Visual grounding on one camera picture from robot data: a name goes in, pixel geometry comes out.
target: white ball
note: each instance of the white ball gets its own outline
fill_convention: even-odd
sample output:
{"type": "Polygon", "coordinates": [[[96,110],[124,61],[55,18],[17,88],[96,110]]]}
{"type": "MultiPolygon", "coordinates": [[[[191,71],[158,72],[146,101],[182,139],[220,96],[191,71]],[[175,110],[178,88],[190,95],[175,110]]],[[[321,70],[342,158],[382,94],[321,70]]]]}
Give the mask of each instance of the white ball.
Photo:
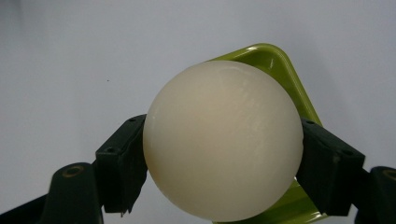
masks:
{"type": "Polygon", "coordinates": [[[286,91],[244,63],[200,63],[169,81],[146,118],[148,170],[176,206],[213,221],[253,217],[288,189],[303,154],[286,91]]]}

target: white background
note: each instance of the white background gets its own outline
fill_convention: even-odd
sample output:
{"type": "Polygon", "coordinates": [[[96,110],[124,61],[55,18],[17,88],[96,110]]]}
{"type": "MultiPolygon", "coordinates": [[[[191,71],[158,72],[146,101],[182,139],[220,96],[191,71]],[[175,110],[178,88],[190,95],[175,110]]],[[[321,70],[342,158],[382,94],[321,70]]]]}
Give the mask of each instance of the white background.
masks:
{"type": "MultiPolygon", "coordinates": [[[[324,126],[396,167],[394,1],[1,1],[0,213],[45,194],[57,169],[94,160],[188,66],[256,43],[290,57],[324,126]]],[[[320,223],[352,223],[330,217],[320,223]]],[[[105,223],[209,223],[151,178],[105,223]]]]}

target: black mechanical arm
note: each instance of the black mechanical arm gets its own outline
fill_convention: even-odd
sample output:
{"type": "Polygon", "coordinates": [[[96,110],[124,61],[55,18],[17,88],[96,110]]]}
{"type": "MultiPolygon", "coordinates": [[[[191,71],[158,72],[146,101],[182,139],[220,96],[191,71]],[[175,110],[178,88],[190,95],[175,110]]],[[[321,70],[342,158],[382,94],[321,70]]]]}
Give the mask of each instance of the black mechanical arm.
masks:
{"type": "MultiPolygon", "coordinates": [[[[49,193],[0,216],[0,223],[103,223],[107,213],[131,212],[146,181],[145,115],[126,120],[96,151],[96,160],[67,165],[52,178],[49,193]]],[[[320,213],[347,216],[357,224],[396,223],[396,170],[362,166],[364,155],[315,122],[302,119],[304,155],[297,174],[320,213]]]]}

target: foam ball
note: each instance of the foam ball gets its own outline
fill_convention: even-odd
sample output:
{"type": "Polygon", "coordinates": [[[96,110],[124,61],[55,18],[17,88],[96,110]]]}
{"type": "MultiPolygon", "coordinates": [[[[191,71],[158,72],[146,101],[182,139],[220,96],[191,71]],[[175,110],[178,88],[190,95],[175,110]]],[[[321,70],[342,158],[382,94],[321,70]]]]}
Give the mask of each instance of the foam ball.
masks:
{"type": "Polygon", "coordinates": [[[196,64],[171,79],[144,127],[148,170],[180,209],[213,221],[253,217],[288,189],[303,130],[286,91],[230,61],[196,64]]]}

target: green tray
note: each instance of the green tray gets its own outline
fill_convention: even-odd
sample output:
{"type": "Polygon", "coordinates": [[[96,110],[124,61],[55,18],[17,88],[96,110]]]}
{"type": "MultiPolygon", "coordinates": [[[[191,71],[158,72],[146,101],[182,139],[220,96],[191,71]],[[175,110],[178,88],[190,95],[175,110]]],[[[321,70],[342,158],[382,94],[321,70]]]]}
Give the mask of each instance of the green tray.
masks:
{"type": "MultiPolygon", "coordinates": [[[[225,60],[246,63],[261,69],[273,77],[289,94],[301,117],[321,124],[300,79],[282,49],[269,44],[256,44],[211,61],[225,60]]],[[[288,191],[265,212],[241,221],[227,222],[238,224],[311,223],[325,218],[314,206],[303,188],[293,181],[288,191]]]]}

